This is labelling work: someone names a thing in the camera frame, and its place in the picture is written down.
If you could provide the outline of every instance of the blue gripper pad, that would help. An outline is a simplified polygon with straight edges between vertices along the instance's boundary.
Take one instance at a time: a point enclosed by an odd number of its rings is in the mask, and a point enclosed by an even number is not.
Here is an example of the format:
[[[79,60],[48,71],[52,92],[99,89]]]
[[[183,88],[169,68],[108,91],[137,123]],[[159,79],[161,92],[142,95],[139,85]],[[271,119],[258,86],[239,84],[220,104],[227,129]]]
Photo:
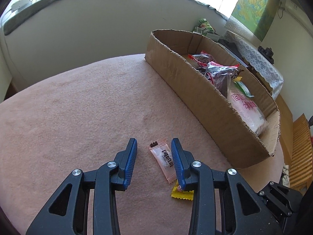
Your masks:
[[[131,176],[133,175],[133,170],[134,170],[135,161],[136,161],[137,140],[134,138],[131,138],[128,142],[124,156],[127,156],[127,155],[128,155],[128,159],[125,165],[125,170],[124,170],[125,175],[124,175],[124,182],[123,182],[123,187],[125,190],[130,185]]]
[[[178,138],[172,139],[171,152],[178,184],[183,190],[185,190],[187,185],[186,179],[190,178],[190,160],[187,160],[185,151],[183,150]]]

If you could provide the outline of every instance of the map poster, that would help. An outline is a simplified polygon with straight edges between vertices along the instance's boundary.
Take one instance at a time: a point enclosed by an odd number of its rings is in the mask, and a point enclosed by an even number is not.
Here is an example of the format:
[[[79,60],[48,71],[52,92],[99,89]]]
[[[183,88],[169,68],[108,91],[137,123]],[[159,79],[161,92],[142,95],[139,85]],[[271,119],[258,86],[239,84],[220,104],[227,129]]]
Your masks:
[[[232,16],[262,41],[269,30],[280,0],[238,0]]]

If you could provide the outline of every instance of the table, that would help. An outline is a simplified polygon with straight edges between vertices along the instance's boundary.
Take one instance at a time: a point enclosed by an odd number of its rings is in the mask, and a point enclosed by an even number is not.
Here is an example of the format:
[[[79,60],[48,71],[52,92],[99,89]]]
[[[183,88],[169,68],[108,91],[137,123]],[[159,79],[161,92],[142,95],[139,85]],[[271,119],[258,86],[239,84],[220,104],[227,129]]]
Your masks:
[[[116,195],[121,234],[186,234],[192,202],[170,197],[174,184],[168,184],[149,143],[178,137],[212,169],[231,165],[143,54],[59,74],[0,104],[0,206],[25,234],[72,170],[99,168],[124,150],[131,137],[138,140],[131,185]],[[278,147],[274,157],[240,173],[259,191],[269,180],[279,181],[282,167]]]
[[[270,84],[272,97],[275,100],[281,91],[284,83],[282,74],[264,57],[260,54],[258,49],[240,36],[226,31],[221,37],[229,43],[235,43],[240,54],[255,68],[257,72]]]

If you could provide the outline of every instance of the yellow candy wrapper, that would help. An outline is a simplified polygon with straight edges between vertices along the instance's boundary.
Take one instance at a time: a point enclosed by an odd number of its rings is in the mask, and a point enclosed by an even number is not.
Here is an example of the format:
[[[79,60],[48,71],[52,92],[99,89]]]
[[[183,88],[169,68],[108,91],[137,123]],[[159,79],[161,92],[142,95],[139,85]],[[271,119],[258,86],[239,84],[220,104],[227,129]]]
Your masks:
[[[178,181],[176,180],[176,184],[172,190],[171,196],[173,198],[184,199],[184,200],[193,200],[193,191],[183,191]]]
[[[238,76],[237,78],[233,79],[234,82],[241,81],[242,77]]]

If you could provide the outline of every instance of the open cardboard box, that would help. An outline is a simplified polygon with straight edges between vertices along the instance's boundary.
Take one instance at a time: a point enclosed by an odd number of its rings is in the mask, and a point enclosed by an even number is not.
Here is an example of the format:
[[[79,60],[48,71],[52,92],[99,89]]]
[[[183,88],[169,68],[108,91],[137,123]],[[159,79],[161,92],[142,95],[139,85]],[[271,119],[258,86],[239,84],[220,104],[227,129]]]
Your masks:
[[[175,30],[151,33],[145,59],[176,92],[198,118],[235,168],[246,168],[273,156],[280,134],[280,114],[276,103],[259,81],[244,67],[242,82],[255,97],[269,125],[257,137],[231,103],[183,57],[205,50],[218,63],[238,62],[221,46],[197,34]]]

